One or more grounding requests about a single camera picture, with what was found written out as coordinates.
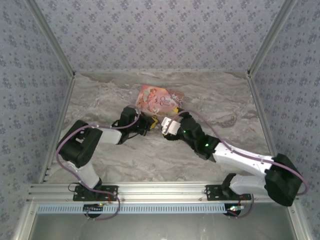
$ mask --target blue cable tray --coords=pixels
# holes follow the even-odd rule
[[[84,214],[84,204],[39,204],[38,214]],[[118,204],[103,206],[102,211],[90,211],[92,214],[113,214]],[[224,214],[226,213],[224,203],[123,203],[119,214]]]

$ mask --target patterned wallpaper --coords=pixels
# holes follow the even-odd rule
[[[39,180],[69,83],[23,0],[0,1],[0,240]]]
[[[283,0],[38,0],[74,71],[246,70]]]
[[[310,184],[303,197],[320,239],[320,2],[298,0],[254,77],[277,150]]]

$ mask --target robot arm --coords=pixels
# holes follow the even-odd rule
[[[125,107],[121,113],[120,119],[112,124],[112,127],[124,127],[135,121],[138,113],[132,107]],[[143,113],[140,114],[140,118],[137,122],[128,128],[123,129],[103,129],[100,130],[95,127],[88,127],[83,131],[75,134],[70,140],[68,140],[61,148],[59,154],[67,161],[68,165],[73,168],[81,180],[90,188],[95,190],[101,190],[102,181],[96,174],[93,165],[90,161],[98,143],[123,144],[129,139],[130,134],[140,134],[145,136],[148,131],[153,129],[158,120],[155,117],[146,116]],[[60,144],[74,131],[88,125],[82,120],[77,120],[75,124],[69,129],[65,136],[60,140],[57,148]],[[98,193],[91,192],[83,187],[83,191],[86,191],[86,195],[91,199],[96,199]]]
[[[162,133],[167,140],[183,140],[204,160],[236,166],[252,174],[251,176],[229,174],[222,184],[222,192],[227,198],[232,199],[234,195],[259,194],[268,195],[280,205],[292,205],[302,181],[288,170],[271,164],[275,162],[299,173],[287,156],[282,154],[276,157],[265,156],[229,145],[230,150],[218,138],[205,134],[188,112],[180,116],[182,117],[180,122],[173,121],[169,125],[171,119],[166,117],[161,123]],[[252,160],[233,151],[261,161]]]

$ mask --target cable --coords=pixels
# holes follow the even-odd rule
[[[78,180],[79,182],[81,183],[81,185],[83,185],[85,188],[87,188],[88,190],[92,191],[92,192],[95,192],[95,193],[99,193],[99,194],[108,194],[108,195],[111,195],[111,196],[114,196],[115,199],[118,201],[118,207],[115,211],[115,213],[113,213],[112,215],[110,216],[107,216],[107,217],[102,217],[102,218],[89,218],[89,219],[93,219],[95,221],[102,221],[102,220],[108,220],[108,219],[112,219],[113,217],[115,217],[118,212],[120,211],[120,206],[121,206],[121,202],[120,202],[120,199],[117,195],[115,195],[113,192],[109,192],[109,191],[101,191],[101,190],[96,190],[96,189],[93,189],[91,187],[89,187],[85,182],[83,182],[81,180],[81,178],[78,176],[78,174],[76,172],[74,172],[73,170],[71,170],[70,168],[66,167],[65,165],[62,164],[62,162],[60,161],[59,159],[59,152],[61,150],[61,148],[66,144],[67,141],[69,141],[74,135],[76,135],[77,133],[79,133],[80,131],[84,130],[84,129],[87,129],[87,128],[103,128],[103,129],[126,129],[126,128],[129,128],[131,127],[132,125],[134,125],[138,119],[140,118],[140,115],[141,115],[141,112],[140,110],[136,107],[136,106],[132,106],[132,105],[128,105],[127,107],[132,107],[132,108],[135,108],[137,109],[138,111],[138,115],[136,117],[136,119],[130,123],[129,125],[127,126],[117,126],[117,127],[110,127],[110,126],[106,126],[106,125],[97,125],[97,124],[88,124],[88,125],[85,125],[85,126],[82,126],[80,128],[78,128],[77,130],[75,130],[74,132],[72,132],[70,135],[68,135],[62,142],[61,144],[59,145],[59,147],[56,149],[56,152],[55,152],[55,159],[57,161],[57,163],[66,171],[68,171],[69,173],[71,173],[72,175],[74,175]]]
[[[176,115],[173,116],[173,118],[171,119],[171,121],[169,122],[168,126],[166,127],[166,130],[164,131],[164,134],[166,135],[168,133],[168,130],[169,130],[169,127],[170,125],[172,124],[172,122],[181,114],[183,113],[193,113],[193,114],[196,114],[200,119],[202,119],[207,125],[208,127],[212,130],[212,132],[215,134],[215,136],[220,140],[220,142],[227,148],[229,149],[231,152],[235,153],[235,154],[238,154],[239,156],[241,157],[244,157],[244,158],[247,158],[247,159],[250,159],[250,160],[255,160],[255,161],[258,161],[258,162],[261,162],[261,163],[267,163],[267,164],[272,164],[272,165],[275,165],[277,167],[280,167],[280,168],[283,168],[287,171],[289,171],[290,173],[294,174],[295,176],[297,176],[304,184],[305,186],[305,189],[303,192],[299,192],[297,193],[296,195],[297,196],[301,196],[301,195],[304,195],[308,192],[309,190],[309,184],[307,183],[307,181],[304,179],[303,176],[301,176],[298,172],[296,172],[295,170],[291,169],[290,167],[287,167],[286,165],[283,165],[281,163],[278,163],[278,162],[274,162],[274,161],[270,161],[270,160],[265,160],[265,159],[261,159],[261,158],[258,158],[258,157],[255,157],[255,156],[250,156],[250,155],[247,155],[245,153],[242,153],[242,152],[239,152],[235,149],[232,149],[229,144],[226,143],[226,141],[224,141],[222,139],[222,137],[217,133],[217,131],[209,124],[209,122],[203,117],[201,116],[199,113],[197,113],[196,111],[193,111],[193,110],[183,110],[179,113],[177,113]]]
[[[243,215],[241,215],[241,216],[237,216],[234,212],[232,212],[232,211],[227,211],[229,214],[234,215],[234,216],[229,216],[229,217],[231,217],[231,218],[233,218],[233,219],[243,219],[243,218],[245,218],[246,216],[248,216],[248,215],[252,212],[252,209],[254,209],[254,204],[255,204],[255,197],[254,197],[254,195],[252,194],[251,197],[252,197],[251,206],[250,206],[249,210],[248,210],[245,214],[243,214]]]
[[[74,193],[75,191],[70,190],[70,186],[71,186],[72,184],[80,185],[80,183],[78,183],[78,182],[72,182],[72,183],[70,183],[70,184],[68,185],[68,190],[69,190],[70,192]]]
[[[93,221],[95,221],[95,218],[89,217],[89,212],[90,212],[90,210],[91,210],[91,209],[94,209],[94,208],[96,208],[96,206],[91,206],[91,207],[89,207],[88,210],[85,212],[85,215],[86,215],[87,219],[92,219]]]
[[[247,199],[243,195],[241,195],[240,198],[245,200],[244,208],[246,208],[247,207]]]

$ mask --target metal frame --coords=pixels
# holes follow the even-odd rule
[[[263,131],[263,134],[264,134],[264,137],[265,137],[266,144],[267,144],[267,146],[269,148],[271,156],[276,156],[278,151],[277,151],[277,148],[276,148],[276,144],[275,144],[274,138],[272,137],[272,134],[271,134],[271,131],[270,131],[270,127],[269,127],[269,124],[268,124],[266,113],[264,111],[264,107],[263,107],[261,99],[259,97],[259,92],[258,92],[257,86],[255,84],[255,81],[252,80],[252,78],[251,78],[251,76],[249,74],[247,76],[247,80],[248,80],[249,88],[251,90],[251,94],[252,94],[252,97],[253,97],[253,101],[254,101],[256,110],[258,112],[258,116],[259,116],[259,119],[260,119],[260,123],[261,123],[261,126],[262,126],[262,131]]]
[[[30,12],[32,13],[35,21],[38,23],[43,35],[45,36],[46,40],[50,44],[52,50],[54,51],[56,57],[59,59],[64,71],[72,77],[74,75],[74,71],[72,70],[72,67],[62,50],[61,46],[59,45],[53,31],[49,27],[49,24],[47,23],[47,20],[42,13],[40,7],[36,3],[35,0],[24,0],[25,4],[29,8]]]
[[[53,132],[53,136],[52,136],[52,140],[50,142],[50,146],[48,149],[48,152],[45,156],[45,160],[44,160],[44,164],[41,170],[41,174],[40,174],[40,178],[39,178],[39,183],[42,184],[44,183],[45,177],[47,175],[47,171],[49,170],[49,166],[51,166],[51,163],[55,157],[55,152],[56,152],[56,146],[58,144],[59,138],[60,138],[60,133],[61,133],[61,129],[62,129],[62,125],[64,123],[65,117],[66,117],[66,113],[68,110],[68,106],[69,106],[69,101],[72,95],[72,91],[74,89],[74,85],[75,85],[75,77],[72,76],[70,83],[68,85],[68,89],[66,91],[66,95],[62,104],[62,108],[60,110],[60,114],[58,117],[58,121],[55,125],[54,128],[54,132]]]
[[[212,204],[207,201],[204,193],[205,186],[209,184],[221,184],[221,182],[120,182],[108,183],[118,185],[118,196],[123,204]],[[23,208],[21,218],[14,235],[15,240],[29,238],[35,220],[37,209],[41,204],[74,205],[73,193],[68,190],[68,184],[47,183],[31,185],[27,196],[27,203]],[[265,195],[255,195],[255,204],[273,203],[273,200]],[[98,202],[77,202],[92,204]],[[215,201],[215,203],[232,203],[232,201]],[[302,206],[297,199],[291,207],[288,207],[291,222],[298,240],[312,240]]]
[[[287,21],[289,14],[291,13],[292,9],[296,5],[297,0],[284,0],[275,19],[272,21],[272,25],[264,37],[264,40],[256,53],[251,66],[249,68],[250,77],[254,77],[258,71],[258,68],[264,61],[269,49],[274,44],[278,33],[282,29],[283,25]]]

